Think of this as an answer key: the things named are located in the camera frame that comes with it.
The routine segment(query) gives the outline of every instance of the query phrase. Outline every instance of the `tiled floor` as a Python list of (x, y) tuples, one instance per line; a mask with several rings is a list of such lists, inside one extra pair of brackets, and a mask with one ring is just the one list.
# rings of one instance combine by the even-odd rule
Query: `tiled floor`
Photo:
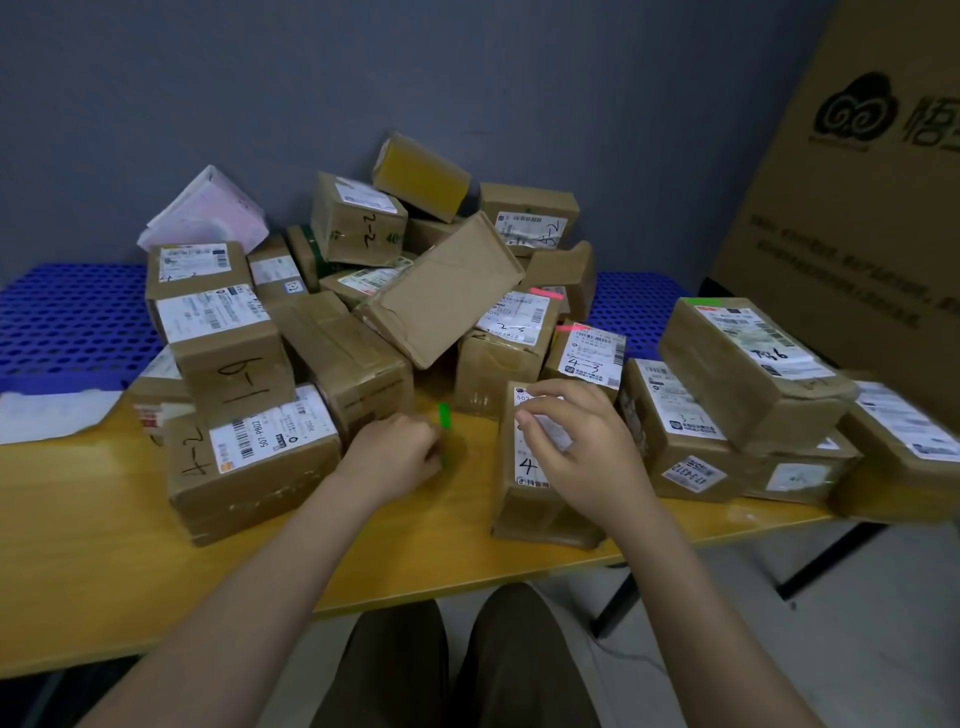
[[(960, 540), (953, 526), (900, 526), (785, 604), (770, 586), (848, 526), (822, 524), (701, 553), (757, 637), (831, 728), (960, 726)], [(535, 582), (565, 614), (571, 652), (605, 725), (683, 726), (643, 612), (594, 643), (580, 621), (625, 575), (592, 570)], [(440, 601), (451, 662), (489, 591)], [(355, 618), (312, 625), (284, 672), (261, 728), (309, 723)]]

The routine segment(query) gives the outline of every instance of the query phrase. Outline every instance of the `black cloud logo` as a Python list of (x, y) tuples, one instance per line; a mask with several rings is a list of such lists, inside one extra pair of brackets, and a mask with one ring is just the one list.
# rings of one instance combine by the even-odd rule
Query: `black cloud logo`
[(813, 120), (813, 129), (842, 139), (876, 139), (890, 129), (897, 117), (900, 105), (891, 90), (890, 78), (885, 73), (865, 73), (823, 103)]

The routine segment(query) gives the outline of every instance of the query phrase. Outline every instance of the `blue plastic basket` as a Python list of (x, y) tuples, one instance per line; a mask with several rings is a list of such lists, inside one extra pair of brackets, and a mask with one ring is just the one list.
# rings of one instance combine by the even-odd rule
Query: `blue plastic basket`
[(600, 273), (587, 323), (627, 337), (627, 356), (657, 359), (657, 343), (677, 299), (687, 293), (657, 273)]
[(143, 265), (47, 264), (0, 292), (0, 392), (126, 389), (162, 348)]

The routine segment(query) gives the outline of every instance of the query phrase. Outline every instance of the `person's right arm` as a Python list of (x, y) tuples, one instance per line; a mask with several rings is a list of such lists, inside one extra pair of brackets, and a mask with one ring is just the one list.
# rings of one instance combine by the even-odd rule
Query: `person's right arm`
[[(557, 492), (626, 556), (687, 724), (823, 728), (660, 505), (610, 401), (595, 386), (570, 380), (538, 382), (528, 391), (534, 398), (516, 409), (527, 445)], [(560, 452), (535, 414), (561, 425), (573, 445)]]

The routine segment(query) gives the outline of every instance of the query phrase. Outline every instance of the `large cardboard box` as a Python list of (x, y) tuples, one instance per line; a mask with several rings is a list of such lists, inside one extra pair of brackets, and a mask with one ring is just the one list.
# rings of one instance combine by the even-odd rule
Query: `large cardboard box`
[(560, 315), (560, 302), (511, 291), (460, 340), (454, 406), (473, 415), (503, 415), (510, 381), (536, 381)]
[(361, 268), (341, 271), (320, 279), (320, 290), (337, 294), (351, 311), (372, 296), (397, 276), (402, 276), (417, 256), (413, 253), (404, 253), (398, 257), (393, 265), (386, 268)]
[(724, 502), (737, 496), (823, 503), (860, 457), (834, 430), (816, 448), (751, 455), (735, 449), (669, 367), (630, 359), (617, 407), (662, 497)]
[(523, 268), (478, 212), (354, 314), (426, 369), (522, 278)]
[(140, 373), (127, 394), (143, 430), (158, 445), (163, 445), (163, 423), (194, 411), (193, 398), (187, 392), (170, 347), (154, 357)]
[(156, 314), (157, 301), (250, 282), (250, 269), (240, 243), (157, 245), (147, 252), (144, 298), (150, 320), (164, 341), (166, 334)]
[(540, 379), (582, 379), (616, 401), (626, 350), (627, 337), (622, 334), (586, 324), (560, 327), (554, 332)]
[(246, 284), (156, 302), (186, 384), (207, 426), (295, 398), (279, 331)]
[[(512, 381), (504, 387), (505, 401), (500, 420), (500, 484), (493, 489), (492, 534), (500, 539), (597, 548), (606, 539), (606, 534), (568, 506), (550, 487), (514, 420), (514, 408), (530, 399), (527, 386)], [(558, 448), (570, 446), (570, 438), (562, 427), (549, 418), (538, 417)]]
[(456, 217), (452, 223), (439, 220), (410, 220), (403, 235), (403, 250), (423, 255), (435, 245), (440, 245), (463, 225), (464, 218)]
[(317, 236), (313, 234), (313, 228), (309, 225), (291, 225), (284, 235), (287, 238), (287, 245), (290, 246), (290, 254), (300, 268), (300, 277), (309, 293), (320, 290), (321, 278), (331, 276), (344, 267), (340, 263), (331, 263), (324, 258)]
[(167, 498), (206, 546), (300, 506), (337, 467), (341, 443), (311, 384), (294, 400), (221, 427), (169, 420)]
[(470, 175), (409, 136), (391, 132), (373, 166), (373, 186), (445, 223), (467, 196)]
[(522, 284), (535, 286), (564, 297), (561, 314), (574, 321), (586, 321), (597, 289), (593, 246), (581, 240), (568, 251), (534, 251)]
[(960, 4), (838, 3), (711, 275), (960, 429)]
[(863, 461), (830, 495), (848, 518), (884, 523), (949, 521), (960, 513), (960, 441), (876, 376), (860, 385), (841, 431)]
[(283, 235), (274, 232), (247, 255), (253, 292), (268, 311), (291, 297), (305, 296), (306, 286)]
[(276, 324), (310, 372), (345, 445), (360, 429), (414, 411), (410, 362), (329, 292), (276, 313)]
[(518, 257), (558, 249), (580, 216), (572, 192), (494, 182), (480, 182), (480, 209)]
[(403, 246), (407, 210), (368, 184), (320, 172), (310, 226), (325, 260), (390, 265)]
[(856, 384), (746, 299), (679, 299), (658, 347), (738, 449), (816, 448), (856, 399)]

